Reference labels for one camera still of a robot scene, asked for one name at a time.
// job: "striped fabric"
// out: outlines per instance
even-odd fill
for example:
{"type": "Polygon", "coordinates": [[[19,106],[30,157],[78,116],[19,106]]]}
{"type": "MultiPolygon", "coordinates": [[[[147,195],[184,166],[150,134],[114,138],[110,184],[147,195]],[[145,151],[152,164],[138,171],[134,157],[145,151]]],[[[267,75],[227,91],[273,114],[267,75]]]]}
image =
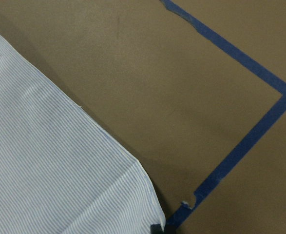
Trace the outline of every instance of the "striped fabric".
{"type": "Polygon", "coordinates": [[[146,172],[0,36],[0,234],[148,234],[146,172]]]}

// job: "blue and white striped cloth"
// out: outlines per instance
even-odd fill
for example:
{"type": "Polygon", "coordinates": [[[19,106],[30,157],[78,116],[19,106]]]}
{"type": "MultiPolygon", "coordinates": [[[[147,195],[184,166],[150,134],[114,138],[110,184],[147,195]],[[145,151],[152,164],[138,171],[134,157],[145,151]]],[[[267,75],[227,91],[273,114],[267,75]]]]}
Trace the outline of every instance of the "blue and white striped cloth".
{"type": "Polygon", "coordinates": [[[0,234],[148,234],[141,164],[0,36],[0,234]]]}

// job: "blue painter's tape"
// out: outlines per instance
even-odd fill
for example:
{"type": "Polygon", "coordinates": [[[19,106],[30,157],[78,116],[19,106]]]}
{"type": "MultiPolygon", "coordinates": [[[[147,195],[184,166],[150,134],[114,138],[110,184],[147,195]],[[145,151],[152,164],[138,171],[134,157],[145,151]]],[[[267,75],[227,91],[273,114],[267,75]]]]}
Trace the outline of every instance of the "blue painter's tape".
{"type": "Polygon", "coordinates": [[[278,78],[268,69],[266,69],[258,62],[250,58],[244,52],[239,50],[233,44],[228,42],[226,39],[224,39],[219,34],[211,30],[209,27],[204,25],[202,22],[200,22],[194,16],[192,16],[191,14],[180,8],[172,1],[170,0],[161,0],[161,1],[168,10],[176,13],[177,15],[188,21],[197,30],[198,33],[200,33],[206,39],[210,40],[214,45],[216,45],[225,53],[230,55],[233,59],[237,60],[244,67],[253,72],[255,75],[257,75],[259,78],[261,78],[263,81],[265,81],[267,84],[272,86],[280,93],[282,94],[286,93],[286,82],[278,78]]]}
{"type": "Polygon", "coordinates": [[[167,220],[167,224],[178,228],[285,111],[286,95],[279,99],[279,101],[230,152],[230,154],[214,169],[208,178],[196,189],[194,192],[194,195],[196,196],[195,206],[191,208],[186,204],[182,204],[167,220]]]}

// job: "brown surface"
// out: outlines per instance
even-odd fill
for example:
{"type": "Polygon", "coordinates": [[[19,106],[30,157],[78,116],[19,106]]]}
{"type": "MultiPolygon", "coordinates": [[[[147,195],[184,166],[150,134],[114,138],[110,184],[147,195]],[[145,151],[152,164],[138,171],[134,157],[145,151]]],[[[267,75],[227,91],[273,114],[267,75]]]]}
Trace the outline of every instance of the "brown surface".
{"type": "MultiPolygon", "coordinates": [[[[286,81],[282,1],[177,2],[286,81]]],[[[157,0],[0,1],[0,34],[141,161],[166,216],[281,96],[157,0]]],[[[286,233],[285,158],[286,114],[179,233],[286,233]]]]}

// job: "black object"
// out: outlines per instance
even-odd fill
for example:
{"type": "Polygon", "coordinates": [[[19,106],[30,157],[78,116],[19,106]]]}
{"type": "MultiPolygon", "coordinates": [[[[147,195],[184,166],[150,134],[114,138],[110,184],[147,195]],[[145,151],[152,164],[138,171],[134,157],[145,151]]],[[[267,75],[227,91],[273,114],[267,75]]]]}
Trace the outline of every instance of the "black object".
{"type": "Polygon", "coordinates": [[[163,232],[160,224],[152,224],[151,234],[176,234],[176,228],[172,225],[166,225],[163,232]]]}

